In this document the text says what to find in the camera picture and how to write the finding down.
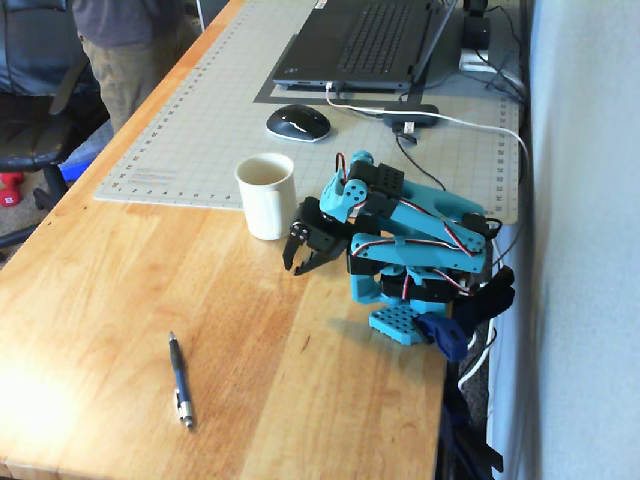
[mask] black laptop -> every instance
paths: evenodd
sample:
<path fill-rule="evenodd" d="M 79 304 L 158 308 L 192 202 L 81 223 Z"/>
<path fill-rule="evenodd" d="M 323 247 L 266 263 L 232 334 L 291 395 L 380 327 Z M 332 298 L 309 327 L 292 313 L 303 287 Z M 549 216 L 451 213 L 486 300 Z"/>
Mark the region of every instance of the black laptop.
<path fill-rule="evenodd" d="M 456 0 L 318 0 L 273 81 L 407 89 L 419 83 Z"/>

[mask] gray cutting mat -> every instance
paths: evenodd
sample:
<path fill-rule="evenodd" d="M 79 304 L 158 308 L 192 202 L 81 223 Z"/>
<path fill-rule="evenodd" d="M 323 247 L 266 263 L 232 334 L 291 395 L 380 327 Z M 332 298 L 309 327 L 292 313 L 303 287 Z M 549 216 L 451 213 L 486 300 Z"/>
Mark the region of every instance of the gray cutting mat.
<path fill-rule="evenodd" d="M 278 105 L 254 99 L 314 5 L 314 0 L 249 1 L 108 174 L 95 198 L 239 209 L 234 166 L 259 152 L 293 159 L 300 199 L 320 194 L 334 172 L 338 151 L 349 159 L 368 150 L 377 162 L 404 170 L 408 180 L 435 186 L 404 158 L 381 121 L 321 104 L 314 108 L 332 124 L 331 135 L 321 142 L 292 142 L 266 131 L 265 122 Z M 281 87 L 272 95 L 291 99 L 283 104 L 317 104 L 323 97 Z M 355 99 L 396 98 L 367 94 Z M 514 102 L 463 77 L 452 77 L 437 93 L 429 91 L 422 103 L 434 103 L 441 113 L 467 121 L 518 129 Z M 408 151 L 450 191 L 483 205 L 488 215 L 505 223 L 517 220 L 518 145 L 512 137 L 440 122 L 420 130 L 418 139 Z"/>

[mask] black chair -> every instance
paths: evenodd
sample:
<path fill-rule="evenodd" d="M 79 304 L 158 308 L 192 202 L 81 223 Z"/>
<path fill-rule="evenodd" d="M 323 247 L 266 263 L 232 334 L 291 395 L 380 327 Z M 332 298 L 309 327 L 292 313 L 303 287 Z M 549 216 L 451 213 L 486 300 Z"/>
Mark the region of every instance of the black chair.
<path fill-rule="evenodd" d="M 67 191 L 58 165 L 109 118 L 88 65 L 70 1 L 0 0 L 0 172 L 42 170 L 40 209 Z M 0 236 L 0 249 L 36 227 Z"/>

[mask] computer mouse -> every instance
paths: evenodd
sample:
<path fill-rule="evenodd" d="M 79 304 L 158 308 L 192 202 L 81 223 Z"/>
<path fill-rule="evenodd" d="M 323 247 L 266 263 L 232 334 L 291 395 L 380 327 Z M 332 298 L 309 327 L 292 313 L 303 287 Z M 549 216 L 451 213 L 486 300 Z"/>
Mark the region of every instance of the computer mouse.
<path fill-rule="evenodd" d="M 287 105 L 273 112 L 267 130 L 278 137 L 300 142 L 317 142 L 331 130 L 327 117 L 306 105 Z"/>

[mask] red dumbbell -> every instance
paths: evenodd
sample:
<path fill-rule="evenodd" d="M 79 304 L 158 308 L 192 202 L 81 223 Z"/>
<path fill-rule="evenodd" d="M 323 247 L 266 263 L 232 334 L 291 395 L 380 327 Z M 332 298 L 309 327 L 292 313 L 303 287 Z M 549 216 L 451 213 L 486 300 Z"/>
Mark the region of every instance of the red dumbbell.
<path fill-rule="evenodd" d="M 2 173 L 0 181 L 6 188 L 0 190 L 0 205 L 3 207 L 15 207 L 22 200 L 18 185 L 24 181 L 24 175 L 17 173 Z"/>

